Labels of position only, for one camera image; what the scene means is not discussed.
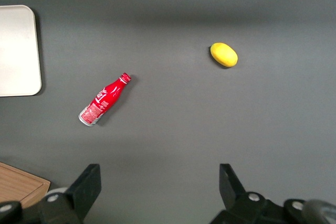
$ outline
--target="white plate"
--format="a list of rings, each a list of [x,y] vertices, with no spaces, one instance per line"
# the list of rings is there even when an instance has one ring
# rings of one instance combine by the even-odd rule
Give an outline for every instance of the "white plate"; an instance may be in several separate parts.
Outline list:
[[[0,6],[0,97],[40,89],[35,15],[25,5]]]

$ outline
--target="gray surface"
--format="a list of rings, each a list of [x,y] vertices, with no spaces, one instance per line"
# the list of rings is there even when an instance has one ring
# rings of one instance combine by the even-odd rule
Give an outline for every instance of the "gray surface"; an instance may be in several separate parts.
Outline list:
[[[0,0],[38,15],[43,89],[0,98],[0,161],[68,186],[99,163],[86,223],[209,223],[218,167],[282,204],[336,202],[335,0]],[[223,69],[222,41],[239,55]],[[78,113],[124,71],[96,125]]]

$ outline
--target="red bottle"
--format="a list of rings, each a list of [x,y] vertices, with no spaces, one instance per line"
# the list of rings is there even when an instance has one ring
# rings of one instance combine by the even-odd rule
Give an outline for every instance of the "red bottle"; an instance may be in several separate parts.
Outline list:
[[[123,73],[118,80],[103,88],[94,100],[79,114],[79,120],[87,126],[93,126],[97,123],[101,116],[115,104],[121,91],[130,81],[131,77]]]

